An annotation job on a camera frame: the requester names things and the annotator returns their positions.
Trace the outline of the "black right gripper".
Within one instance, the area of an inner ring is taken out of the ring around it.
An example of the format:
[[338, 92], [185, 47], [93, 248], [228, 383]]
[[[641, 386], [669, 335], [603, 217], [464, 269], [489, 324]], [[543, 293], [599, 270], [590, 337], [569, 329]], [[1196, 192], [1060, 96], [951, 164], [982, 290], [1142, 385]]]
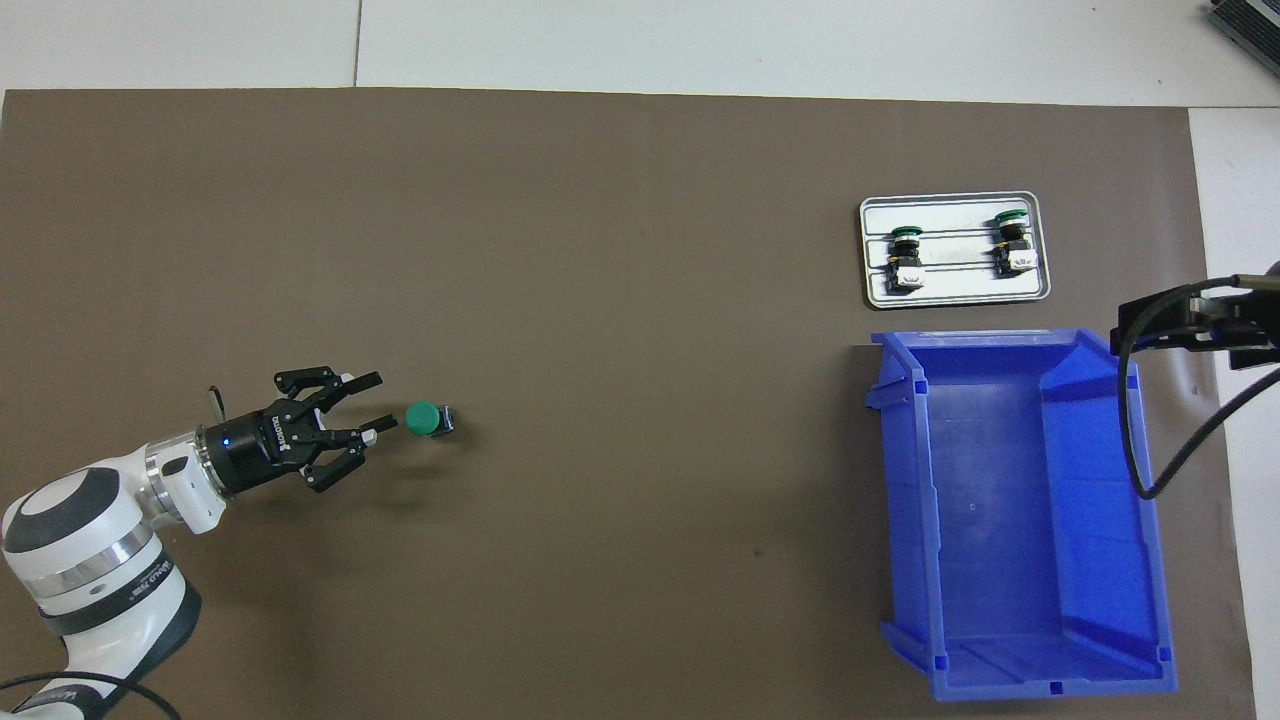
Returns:
[[1137, 328], [1133, 352], [1225, 352], [1233, 370], [1279, 363], [1279, 282], [1202, 281], [1121, 304], [1112, 352]]

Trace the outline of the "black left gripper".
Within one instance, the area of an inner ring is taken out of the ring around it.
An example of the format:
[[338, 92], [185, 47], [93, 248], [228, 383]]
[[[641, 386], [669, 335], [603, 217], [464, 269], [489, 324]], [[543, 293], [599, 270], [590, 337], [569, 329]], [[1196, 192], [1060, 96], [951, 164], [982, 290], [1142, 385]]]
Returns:
[[[311, 366], [278, 372], [274, 382], [285, 400], [205, 429], [207, 460], [224, 495], [244, 493], [307, 464], [305, 484], [323, 493], [360, 469], [367, 451], [399, 425], [396, 415], [385, 415], [360, 428], [324, 430], [315, 445], [320, 427], [315, 413], [307, 410], [329, 413], [342, 400], [379, 387], [381, 374], [351, 375], [330, 366]], [[324, 454], [332, 457], [311, 462]]]

